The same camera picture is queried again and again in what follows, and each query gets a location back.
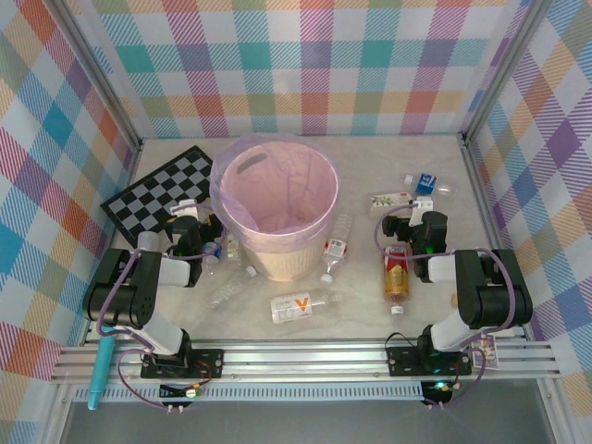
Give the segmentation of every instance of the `chessboard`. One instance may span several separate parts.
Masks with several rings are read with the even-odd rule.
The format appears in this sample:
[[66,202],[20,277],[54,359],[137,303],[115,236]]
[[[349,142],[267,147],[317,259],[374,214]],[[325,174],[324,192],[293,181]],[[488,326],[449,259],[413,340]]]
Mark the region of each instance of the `chessboard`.
[[158,232],[170,218],[169,209],[183,199],[203,202],[210,196],[212,159],[197,146],[159,167],[101,204],[134,248],[143,231]]

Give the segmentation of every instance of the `blue pen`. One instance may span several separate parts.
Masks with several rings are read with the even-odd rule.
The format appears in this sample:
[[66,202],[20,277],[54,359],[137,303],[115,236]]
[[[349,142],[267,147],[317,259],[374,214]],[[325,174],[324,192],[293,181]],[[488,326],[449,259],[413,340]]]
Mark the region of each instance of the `blue pen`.
[[[109,331],[113,330],[113,328],[103,327],[103,330]],[[96,361],[94,361],[94,369],[92,370],[91,385],[89,386],[89,410],[96,410],[101,398],[103,398],[114,348],[115,335],[101,337],[99,350],[96,353]]]

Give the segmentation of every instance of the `pink trash bin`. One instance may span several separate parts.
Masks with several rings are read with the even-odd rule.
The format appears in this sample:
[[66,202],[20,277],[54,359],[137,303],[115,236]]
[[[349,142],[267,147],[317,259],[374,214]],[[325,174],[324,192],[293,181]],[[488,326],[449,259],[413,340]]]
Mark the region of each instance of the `pink trash bin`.
[[310,141],[250,134],[216,156],[212,207],[260,273],[277,281],[319,262],[339,195],[337,171]]

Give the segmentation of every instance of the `white table surface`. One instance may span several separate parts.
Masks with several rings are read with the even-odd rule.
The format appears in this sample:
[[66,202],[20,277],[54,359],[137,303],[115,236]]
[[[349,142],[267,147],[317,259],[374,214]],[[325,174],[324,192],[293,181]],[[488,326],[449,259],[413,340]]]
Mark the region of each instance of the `white table surface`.
[[[408,137],[314,137],[329,152],[342,180],[339,210],[354,216],[345,266],[331,288],[343,295],[343,304],[311,318],[275,325],[269,300],[277,295],[316,289],[321,265],[303,280],[272,282],[262,276],[249,289],[213,311],[207,301],[239,268],[220,265],[213,277],[204,276],[193,289],[160,287],[156,308],[171,322],[186,329],[192,339],[368,339],[385,338],[393,331],[416,337],[425,326],[452,311],[454,284],[425,284],[410,273],[411,299],[405,314],[390,314],[383,300],[381,254],[373,241],[376,218],[367,212],[368,194],[402,191],[402,176],[408,172],[431,172],[440,179],[453,179],[459,191],[452,200],[435,198],[435,209],[446,214],[450,249],[487,246],[475,197],[455,136]],[[194,144],[212,158],[233,139],[149,140],[144,145],[135,178],[154,171]],[[383,245],[395,243],[381,234]],[[129,248],[119,235],[115,246]]]

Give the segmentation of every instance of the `aluminum rail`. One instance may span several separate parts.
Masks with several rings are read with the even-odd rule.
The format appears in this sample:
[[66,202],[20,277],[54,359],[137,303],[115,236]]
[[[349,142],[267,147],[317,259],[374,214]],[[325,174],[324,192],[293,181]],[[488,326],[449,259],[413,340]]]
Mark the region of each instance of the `aluminum rail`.
[[[121,341],[116,348],[109,372],[109,383],[117,382],[116,361],[121,352],[134,347]],[[201,340],[193,348],[223,349],[224,369],[217,384],[233,382],[367,382],[437,380],[437,376],[389,376],[387,355],[382,339],[328,339],[291,341],[222,341]],[[389,347],[407,345],[392,340]],[[540,379],[560,375],[553,350],[546,341],[529,341],[524,335],[497,339],[499,369],[487,370],[485,379]],[[90,382],[97,351],[96,344],[65,348],[52,376],[55,384]],[[122,363],[122,373],[134,383],[154,383],[156,379],[140,379],[140,356],[129,355]],[[463,379],[473,379],[478,372]],[[187,382],[164,379],[163,382]]]

